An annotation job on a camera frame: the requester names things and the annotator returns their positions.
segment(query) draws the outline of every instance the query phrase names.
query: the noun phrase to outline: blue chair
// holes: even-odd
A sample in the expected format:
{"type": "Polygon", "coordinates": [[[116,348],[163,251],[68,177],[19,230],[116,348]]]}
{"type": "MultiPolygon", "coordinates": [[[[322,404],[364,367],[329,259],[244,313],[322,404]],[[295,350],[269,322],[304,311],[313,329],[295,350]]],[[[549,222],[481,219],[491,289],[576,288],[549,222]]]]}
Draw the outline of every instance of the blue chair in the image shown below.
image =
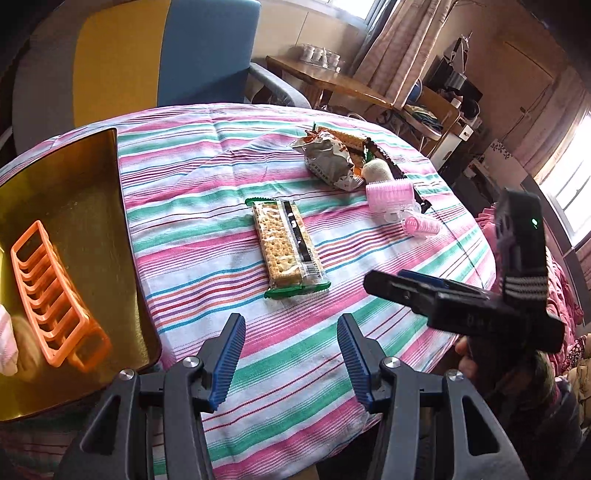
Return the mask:
{"type": "Polygon", "coordinates": [[[147,108],[242,103],[249,75],[280,103],[310,108],[298,90],[251,63],[258,1],[113,1],[99,11],[89,3],[91,10],[80,15],[77,0],[64,0],[35,32],[13,91],[18,153],[75,127],[147,108]]]}
{"type": "Polygon", "coordinates": [[[251,63],[260,10],[256,0],[172,0],[162,41],[158,103],[242,102],[251,74],[284,104],[310,108],[300,92],[251,63]]]}

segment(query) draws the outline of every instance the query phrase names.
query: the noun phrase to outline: gold tray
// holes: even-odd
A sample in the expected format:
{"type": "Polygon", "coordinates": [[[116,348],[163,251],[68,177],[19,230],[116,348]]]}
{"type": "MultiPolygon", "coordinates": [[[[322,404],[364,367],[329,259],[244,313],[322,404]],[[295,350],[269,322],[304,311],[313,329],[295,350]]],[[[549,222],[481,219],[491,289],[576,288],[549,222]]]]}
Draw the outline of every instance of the gold tray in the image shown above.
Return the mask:
{"type": "MultiPolygon", "coordinates": [[[[116,131],[78,140],[39,159],[0,186],[0,303],[26,319],[10,249],[40,220],[74,285],[113,348],[91,373],[64,362],[49,366],[33,337],[17,332],[19,357],[37,367],[0,375],[0,421],[78,400],[110,383],[122,368],[142,369],[161,345],[138,287],[119,184],[116,131]]],[[[22,332],[28,320],[13,322],[22,332]]]]}

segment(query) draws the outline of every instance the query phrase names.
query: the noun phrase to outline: window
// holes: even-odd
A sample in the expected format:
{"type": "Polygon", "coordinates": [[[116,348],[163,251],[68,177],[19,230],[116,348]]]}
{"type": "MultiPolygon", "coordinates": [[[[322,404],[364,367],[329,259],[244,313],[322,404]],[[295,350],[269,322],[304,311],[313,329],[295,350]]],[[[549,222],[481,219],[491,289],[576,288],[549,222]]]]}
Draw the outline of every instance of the window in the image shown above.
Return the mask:
{"type": "Polygon", "coordinates": [[[371,23],[374,15],[388,0],[287,0],[306,8],[336,16],[352,24],[371,23]]]}
{"type": "Polygon", "coordinates": [[[590,179],[591,115],[587,114],[562,157],[540,184],[573,246],[591,231],[590,179]]]}
{"type": "Polygon", "coordinates": [[[372,11],[374,4],[381,3],[379,0],[329,0],[329,5],[340,8],[364,20],[372,11]]]}

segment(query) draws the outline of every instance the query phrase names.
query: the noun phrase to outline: plastic wrapper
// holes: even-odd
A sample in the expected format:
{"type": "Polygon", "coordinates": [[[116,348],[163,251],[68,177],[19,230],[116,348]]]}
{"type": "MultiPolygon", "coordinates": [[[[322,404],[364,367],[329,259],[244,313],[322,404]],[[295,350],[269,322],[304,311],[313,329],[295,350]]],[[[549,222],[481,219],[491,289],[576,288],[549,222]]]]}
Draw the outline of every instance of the plastic wrapper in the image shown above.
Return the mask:
{"type": "Polygon", "coordinates": [[[356,165],[347,146],[328,130],[308,132],[291,147],[304,154],[308,169],[328,185],[346,192],[363,185],[363,161],[356,165]]]}
{"type": "Polygon", "coordinates": [[[325,290],[330,281],[295,203],[248,199],[269,272],[265,297],[280,299],[325,290]]]}
{"type": "Polygon", "coordinates": [[[333,134],[337,139],[339,139],[345,147],[347,147],[347,151],[353,161],[353,164],[356,167],[363,168],[366,160],[366,151],[365,151],[365,141],[367,140],[366,137],[356,137],[354,135],[346,134],[345,132],[340,132],[338,130],[332,130],[326,127],[317,127],[315,128],[316,131],[322,132],[330,132],[333,134]]]}

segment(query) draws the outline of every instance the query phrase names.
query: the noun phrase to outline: black appliance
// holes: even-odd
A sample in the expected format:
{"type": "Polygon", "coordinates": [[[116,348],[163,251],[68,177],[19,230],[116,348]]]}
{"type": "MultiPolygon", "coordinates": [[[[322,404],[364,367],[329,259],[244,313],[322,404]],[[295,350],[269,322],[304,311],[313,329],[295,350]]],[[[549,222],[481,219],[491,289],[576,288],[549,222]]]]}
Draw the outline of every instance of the black appliance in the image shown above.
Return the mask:
{"type": "Polygon", "coordinates": [[[456,72],[446,59],[441,59],[439,65],[434,69],[433,74],[423,83],[434,92],[443,88],[453,90],[458,95],[474,100],[475,102],[479,102],[482,98],[482,92],[470,80],[456,72]]]}

